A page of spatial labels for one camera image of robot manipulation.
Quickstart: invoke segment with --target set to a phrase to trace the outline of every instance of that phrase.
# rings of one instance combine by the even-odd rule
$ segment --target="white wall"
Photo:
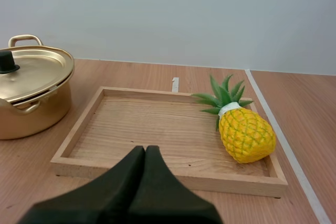
[[[1,0],[17,34],[76,58],[336,74],[336,0]]]

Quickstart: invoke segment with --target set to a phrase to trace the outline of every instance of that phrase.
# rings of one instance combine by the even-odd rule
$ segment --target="tray rim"
[[[90,102],[87,104],[80,117],[62,142],[61,146],[51,159],[52,166],[56,175],[95,178],[106,172],[120,160],[113,162],[89,161],[76,158],[69,158],[71,151],[80,139],[86,125],[89,123],[91,116],[94,114],[102,99],[114,92],[129,94],[158,94],[160,99],[165,95],[170,96],[178,102],[193,102],[191,94],[177,93],[157,90],[142,90],[128,88],[99,87]],[[251,110],[257,112],[255,105],[252,103]],[[273,152],[264,158],[269,177],[241,175],[241,174],[216,174],[204,173],[195,174],[194,172],[182,173],[181,171],[171,171],[174,175],[189,189],[222,192],[222,193],[239,193],[258,196],[269,196],[280,198],[288,186],[285,175],[281,169],[278,158]]]

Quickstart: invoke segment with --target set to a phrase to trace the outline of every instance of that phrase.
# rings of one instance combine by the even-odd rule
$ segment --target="green leaf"
[[[221,93],[219,91],[219,85],[217,81],[212,77],[212,75],[210,75],[210,82],[211,82],[211,87],[212,87],[212,90],[214,91],[215,96],[219,100],[222,100],[221,95],[220,95]]]
[[[232,98],[233,102],[238,102],[242,98],[242,95],[244,93],[244,89],[245,89],[245,86],[243,86],[242,89],[239,90],[238,93]]]
[[[216,121],[216,131],[218,131],[219,129],[219,116],[217,117],[217,121]]]
[[[218,115],[220,108],[211,108],[211,109],[207,109],[207,110],[201,110],[202,112],[207,112],[210,114],[214,114],[214,115]]]
[[[218,105],[216,103],[214,103],[213,101],[210,101],[210,100],[197,100],[196,101],[197,103],[199,104],[207,104],[207,105],[211,105],[213,107],[218,107]]]
[[[235,95],[238,93],[239,88],[240,88],[240,86],[241,86],[241,84],[242,84],[243,82],[244,82],[244,81],[240,81],[240,82],[238,82],[238,83],[233,87],[233,89],[231,90],[231,97],[232,97],[232,98],[235,97]]]
[[[220,90],[220,92],[221,92],[220,94],[222,96],[222,100],[221,100],[222,106],[225,106],[225,105],[231,103],[231,97],[230,97],[229,93],[222,87],[219,87],[219,90]]]
[[[252,101],[252,100],[247,100],[247,101],[240,101],[239,102],[239,106],[241,106],[241,107],[245,107],[245,106],[247,106],[247,105],[249,105],[249,104],[251,104],[251,103],[253,103],[254,101]]]
[[[214,107],[219,106],[219,101],[210,94],[192,94],[192,96],[199,97],[207,101],[211,101],[214,105],[212,104],[209,104],[209,105],[212,105]]]
[[[233,74],[230,74],[229,76],[225,77],[223,83],[222,83],[222,87],[229,92],[229,80],[230,78],[233,76]]]

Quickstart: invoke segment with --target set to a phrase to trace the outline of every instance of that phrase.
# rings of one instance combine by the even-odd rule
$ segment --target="gold pot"
[[[38,46],[15,46],[19,40]],[[57,123],[71,106],[74,59],[46,47],[34,35],[18,35],[0,50],[0,140],[38,133]]]

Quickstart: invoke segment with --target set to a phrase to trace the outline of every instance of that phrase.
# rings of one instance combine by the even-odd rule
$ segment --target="yellow pineapple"
[[[257,113],[244,108],[253,101],[241,101],[245,86],[243,81],[229,90],[227,76],[220,86],[210,76],[211,86],[217,98],[210,94],[193,94],[202,98],[198,103],[212,105],[202,110],[217,114],[217,129],[227,152],[239,163],[262,159],[275,150],[276,135],[272,127]]]

